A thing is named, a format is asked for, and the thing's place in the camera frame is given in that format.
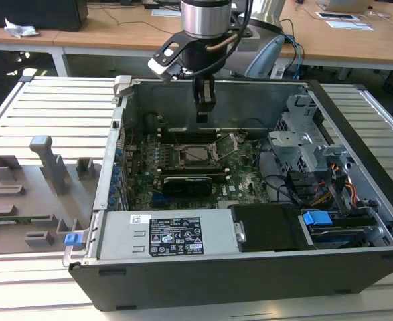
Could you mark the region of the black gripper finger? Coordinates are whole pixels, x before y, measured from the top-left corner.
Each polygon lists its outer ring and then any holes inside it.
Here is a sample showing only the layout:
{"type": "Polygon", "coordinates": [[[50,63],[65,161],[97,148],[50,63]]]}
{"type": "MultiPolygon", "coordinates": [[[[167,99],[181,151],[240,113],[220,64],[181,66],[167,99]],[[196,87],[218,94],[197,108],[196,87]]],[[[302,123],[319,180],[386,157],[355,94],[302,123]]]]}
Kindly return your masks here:
{"type": "Polygon", "coordinates": [[[208,114],[216,105],[213,76],[202,76],[194,79],[194,102],[196,122],[206,123],[208,121],[208,114]]]}

